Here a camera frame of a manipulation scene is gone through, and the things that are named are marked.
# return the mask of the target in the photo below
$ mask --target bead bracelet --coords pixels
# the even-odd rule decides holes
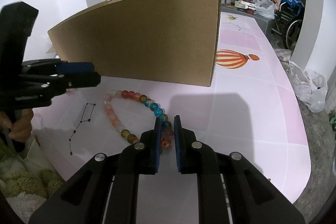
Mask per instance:
[[[174,132],[172,130],[171,122],[168,121],[168,116],[163,113],[163,109],[159,107],[157,103],[155,103],[152,99],[149,99],[146,95],[141,95],[138,92],[127,91],[127,90],[112,90],[110,93],[104,96],[104,104],[105,104],[105,112],[109,117],[113,127],[115,127],[116,131],[120,133],[121,137],[127,139],[129,143],[136,143],[139,141],[135,134],[131,134],[131,132],[125,128],[125,126],[118,119],[115,114],[111,101],[113,98],[124,98],[131,99],[136,102],[143,103],[146,107],[148,107],[151,111],[154,112],[156,117],[159,117],[161,120],[162,127],[162,138],[161,138],[161,147],[169,148],[171,147],[170,138],[174,136]]]

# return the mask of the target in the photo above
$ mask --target pink table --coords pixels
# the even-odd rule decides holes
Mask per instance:
[[[102,77],[96,88],[79,89],[73,95],[53,99],[51,107],[35,109],[33,134],[59,173],[68,179],[98,152],[113,155],[127,142],[104,114],[103,97],[112,89],[134,90],[161,104],[171,121],[181,116],[182,125],[216,152],[241,152],[292,203],[310,176],[310,155],[296,97],[271,45],[253,18],[221,13],[218,50],[211,87]],[[236,69],[241,53],[251,60]],[[86,103],[97,104],[91,122],[80,125]],[[84,119],[90,115],[88,105]],[[138,136],[154,126],[153,113],[143,105],[115,99],[115,112]],[[137,223],[197,223],[195,175],[179,175],[174,147],[164,151],[156,176],[140,176]]]

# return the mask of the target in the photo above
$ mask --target metal screw head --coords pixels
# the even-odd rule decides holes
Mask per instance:
[[[193,142],[191,146],[195,149],[200,149],[202,147],[202,143],[200,142]]]
[[[99,153],[99,154],[95,155],[94,159],[96,161],[102,161],[102,160],[105,159],[105,155],[103,153]]]
[[[135,145],[134,145],[134,148],[137,149],[137,150],[141,150],[141,149],[144,149],[145,145],[143,143],[140,143],[140,142],[137,142]]]
[[[234,160],[240,160],[242,158],[241,154],[238,153],[238,152],[233,152],[231,154],[231,158],[234,159]]]

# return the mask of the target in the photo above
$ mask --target human hand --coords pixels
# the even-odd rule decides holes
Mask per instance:
[[[19,120],[12,124],[5,112],[0,111],[0,127],[9,128],[9,138],[19,142],[25,142],[32,132],[31,120],[34,116],[32,109],[23,109]]]

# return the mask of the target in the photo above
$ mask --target wheelchair wheel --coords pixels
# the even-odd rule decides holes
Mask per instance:
[[[288,21],[284,27],[282,32],[282,42],[286,49],[291,49],[292,45],[296,44],[300,35],[302,22],[302,16],[294,17]]]

